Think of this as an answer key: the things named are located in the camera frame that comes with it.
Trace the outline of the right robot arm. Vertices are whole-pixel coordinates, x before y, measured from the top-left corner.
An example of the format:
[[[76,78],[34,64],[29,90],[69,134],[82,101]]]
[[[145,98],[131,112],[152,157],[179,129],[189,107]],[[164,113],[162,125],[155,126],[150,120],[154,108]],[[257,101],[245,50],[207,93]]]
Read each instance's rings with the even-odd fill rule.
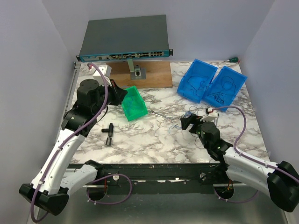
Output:
[[[221,138],[214,122],[204,119],[191,114],[180,122],[182,129],[197,135],[210,157],[223,165],[215,171],[216,180],[244,183],[263,192],[280,209],[293,212],[299,204],[299,174],[293,165],[265,161],[234,148]]]

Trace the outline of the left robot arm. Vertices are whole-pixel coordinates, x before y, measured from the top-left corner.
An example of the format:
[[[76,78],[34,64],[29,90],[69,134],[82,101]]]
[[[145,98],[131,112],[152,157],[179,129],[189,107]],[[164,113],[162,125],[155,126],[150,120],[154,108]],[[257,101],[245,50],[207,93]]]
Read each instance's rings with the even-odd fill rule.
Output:
[[[120,105],[127,93],[112,79],[107,87],[93,79],[82,81],[77,89],[77,100],[64,115],[58,139],[46,163],[31,183],[20,186],[19,194],[32,205],[57,216],[67,205],[72,189],[86,182],[101,183],[103,172],[90,164],[86,166],[89,171],[84,171],[76,184],[62,182],[62,179],[74,153],[97,123],[99,114],[108,105]]]

